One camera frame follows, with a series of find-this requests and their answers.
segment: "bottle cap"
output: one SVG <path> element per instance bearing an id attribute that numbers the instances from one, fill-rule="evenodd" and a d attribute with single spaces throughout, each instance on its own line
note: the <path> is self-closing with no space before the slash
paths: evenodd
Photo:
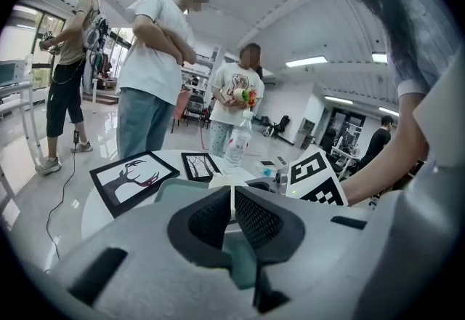
<path id="1" fill-rule="evenodd" d="M 242 112 L 242 117 L 245 118 L 245 119 L 253 119 L 254 112 L 252 112 L 252 111 L 244 111 L 244 112 Z"/>

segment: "black cable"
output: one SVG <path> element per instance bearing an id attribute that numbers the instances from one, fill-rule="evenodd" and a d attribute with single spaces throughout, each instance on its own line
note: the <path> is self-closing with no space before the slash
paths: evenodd
<path id="1" fill-rule="evenodd" d="M 74 143 L 74 153 L 73 153 L 73 174 L 71 174 L 71 176 L 68 178 L 68 180 L 66 180 L 66 183 L 63 185 L 63 190 L 62 190 L 62 196 L 61 196 L 61 201 L 60 203 L 54 207 L 52 210 L 50 210 L 50 213 L 49 213 L 49 217 L 47 218 L 46 220 L 46 232 L 48 233 L 49 235 L 49 238 L 50 240 L 52 240 L 53 244 L 55 245 L 55 250 L 57 252 L 57 257 L 58 257 L 58 260 L 61 260 L 60 259 L 60 253 L 58 252 L 58 245 L 57 243 L 54 241 L 54 239 L 52 238 L 52 235 L 50 234 L 50 231 L 49 231 L 49 223 L 50 223 L 50 217 L 52 216 L 52 213 L 58 209 L 58 207 L 64 202 L 65 200 L 65 187 L 66 185 L 69 183 L 69 181 L 71 180 L 71 178 L 74 176 L 74 173 L 76 172 L 76 148 L 77 148 L 77 143 Z"/>

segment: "hand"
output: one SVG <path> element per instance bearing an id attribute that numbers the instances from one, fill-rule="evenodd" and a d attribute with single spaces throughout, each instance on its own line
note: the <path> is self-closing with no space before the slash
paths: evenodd
<path id="1" fill-rule="evenodd" d="M 247 103 L 246 102 L 238 102 L 237 100 L 228 100 L 225 105 L 227 107 L 231 108 L 242 108 L 245 109 L 247 108 Z"/>
<path id="2" fill-rule="evenodd" d="M 39 42 L 39 49 L 41 51 L 47 51 L 50 47 L 52 47 L 52 41 L 47 39 L 46 41 Z"/>
<path id="3" fill-rule="evenodd" d="M 176 59 L 177 65 L 183 66 L 184 65 L 184 57 L 182 56 L 182 52 L 177 50 L 175 54 L 173 55 L 174 59 Z"/>

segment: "toy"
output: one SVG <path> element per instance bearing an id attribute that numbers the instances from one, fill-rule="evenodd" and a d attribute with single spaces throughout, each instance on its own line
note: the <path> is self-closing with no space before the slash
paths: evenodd
<path id="1" fill-rule="evenodd" d="M 254 107 L 256 104 L 256 91 L 255 89 L 235 89 L 233 98 L 239 102 L 246 102 L 248 107 Z"/>

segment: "ceiling light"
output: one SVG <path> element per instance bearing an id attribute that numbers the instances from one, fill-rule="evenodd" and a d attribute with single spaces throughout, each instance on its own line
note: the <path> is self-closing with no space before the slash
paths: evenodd
<path id="1" fill-rule="evenodd" d="M 290 61 L 290 62 L 287 62 L 286 65 L 289 68 L 293 68 L 293 67 L 300 67 L 302 65 L 320 64 L 320 63 L 327 63 L 327 62 L 328 61 L 326 60 L 324 56 L 318 56 L 318 57 L 311 57 L 309 59 Z"/>
<path id="2" fill-rule="evenodd" d="M 15 6 L 13 7 L 13 10 L 14 10 L 14 11 L 27 12 L 28 14 L 32 14 L 32 15 L 37 14 L 37 11 L 36 11 L 36 10 L 30 9 L 30 8 L 24 7 L 24 6 L 19 6 L 19 5 L 15 5 Z"/>
<path id="3" fill-rule="evenodd" d="M 375 63 L 385 63 L 387 64 L 387 55 L 383 54 L 382 52 L 374 52 L 371 54 L 373 61 Z"/>
<path id="4" fill-rule="evenodd" d="M 18 28 L 24 28 L 24 29 L 31 29 L 32 31 L 35 30 L 35 28 L 33 26 L 27 26 L 27 25 L 16 25 Z"/>
<path id="5" fill-rule="evenodd" d="M 383 111 L 383 112 L 386 112 L 386 113 L 389 113 L 389 114 L 392 114 L 393 116 L 397 116 L 397 117 L 399 116 L 398 112 L 390 111 L 389 109 L 386 109 L 386 108 L 383 108 L 383 107 L 379 107 L 379 110 Z"/>
<path id="6" fill-rule="evenodd" d="M 332 96 L 325 96 L 326 100 L 330 100 L 332 102 L 338 102 L 338 103 L 343 103 L 343 104 L 353 104 L 351 100 L 345 100 L 345 99 L 339 99 L 338 97 L 332 97 Z"/>

